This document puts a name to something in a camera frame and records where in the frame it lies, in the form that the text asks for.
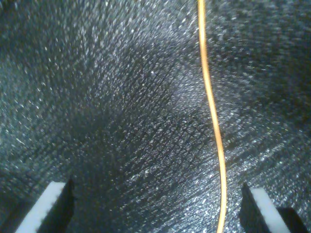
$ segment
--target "reflective surface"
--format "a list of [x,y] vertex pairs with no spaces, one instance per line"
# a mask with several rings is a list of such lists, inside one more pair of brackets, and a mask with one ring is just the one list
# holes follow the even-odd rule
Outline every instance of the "reflective surface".
[[[243,232],[243,182],[310,231],[311,6],[206,7],[225,232]],[[23,1],[2,14],[1,193],[33,200],[70,175],[70,233],[215,232],[220,180],[195,1]]]

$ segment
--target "thin cable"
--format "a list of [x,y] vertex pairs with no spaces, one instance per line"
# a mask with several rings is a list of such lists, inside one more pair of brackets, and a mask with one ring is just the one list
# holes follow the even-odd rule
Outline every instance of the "thin cable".
[[217,119],[217,111],[213,97],[212,86],[210,82],[208,60],[207,60],[207,48],[206,48],[206,32],[205,32],[205,0],[198,0],[198,11],[199,11],[199,37],[200,37],[200,51],[201,51],[201,62],[202,62],[202,72],[205,90],[207,93],[208,104],[210,108],[210,113],[212,117],[219,167],[220,167],[220,183],[221,183],[221,202],[220,202],[220,213],[218,220],[217,233],[222,233],[225,225],[225,212],[226,212],[226,202],[227,202],[227,184],[225,175],[225,155],[222,143],[222,137],[220,135],[220,129]]

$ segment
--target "white plastic tab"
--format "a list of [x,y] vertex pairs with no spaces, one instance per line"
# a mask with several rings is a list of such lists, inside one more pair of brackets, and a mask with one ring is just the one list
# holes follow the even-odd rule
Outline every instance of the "white plastic tab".
[[64,186],[65,183],[51,182],[26,215],[16,233],[36,233],[42,220],[62,193]]
[[250,189],[271,233],[291,233],[263,188]]

